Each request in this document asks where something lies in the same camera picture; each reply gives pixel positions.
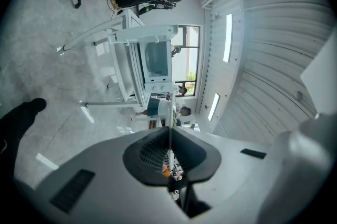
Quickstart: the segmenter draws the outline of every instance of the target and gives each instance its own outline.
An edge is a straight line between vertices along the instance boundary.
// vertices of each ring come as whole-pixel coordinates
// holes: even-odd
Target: desk
[[[121,102],[83,102],[82,105],[89,106],[113,106],[115,108],[124,107],[143,107],[147,109],[150,100],[150,94],[145,92],[144,79],[142,73],[142,63],[138,52],[138,44],[113,43],[112,34],[118,31],[118,28],[127,29],[137,26],[143,26],[144,23],[129,9],[124,11],[118,18],[107,21],[94,28],[84,32],[81,36],[71,40],[63,46],[59,53],[64,53],[78,44],[81,40],[91,35],[105,31],[106,38],[94,42],[95,45],[108,42],[111,59],[114,64],[118,85],[122,92],[124,101]],[[130,95],[134,92],[136,101],[129,101]]]

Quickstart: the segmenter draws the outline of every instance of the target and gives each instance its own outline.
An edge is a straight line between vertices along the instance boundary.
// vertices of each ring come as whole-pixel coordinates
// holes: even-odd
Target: concrete floor
[[[37,154],[61,165],[94,143],[148,128],[148,122],[131,121],[132,109],[89,108],[93,122],[81,110],[80,101],[121,101],[122,95],[102,44],[90,39],[57,55],[72,37],[111,18],[106,0],[82,0],[79,9],[75,3],[12,0],[0,26],[0,116],[33,98],[47,101],[16,160],[15,177],[33,188],[52,171]]]

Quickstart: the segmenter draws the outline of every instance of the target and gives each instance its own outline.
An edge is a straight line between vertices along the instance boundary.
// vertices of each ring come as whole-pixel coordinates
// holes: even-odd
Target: silhouetted person
[[[11,175],[14,174],[20,140],[46,106],[44,99],[33,99],[12,109],[0,119],[0,159]]]

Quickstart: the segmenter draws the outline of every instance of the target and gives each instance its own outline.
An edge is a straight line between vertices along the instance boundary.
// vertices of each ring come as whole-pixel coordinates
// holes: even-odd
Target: yellow shoe
[[[120,10],[121,10],[121,8],[118,7],[118,5],[117,5],[116,0],[110,0],[110,3],[111,3],[112,8],[113,8],[114,10],[116,10],[116,11],[120,11]]]

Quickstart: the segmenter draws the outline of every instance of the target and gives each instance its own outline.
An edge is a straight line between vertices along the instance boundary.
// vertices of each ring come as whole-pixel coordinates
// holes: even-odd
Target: blue shorts
[[[154,116],[158,115],[158,106],[159,106],[159,99],[150,98],[148,105],[147,105],[147,116]]]

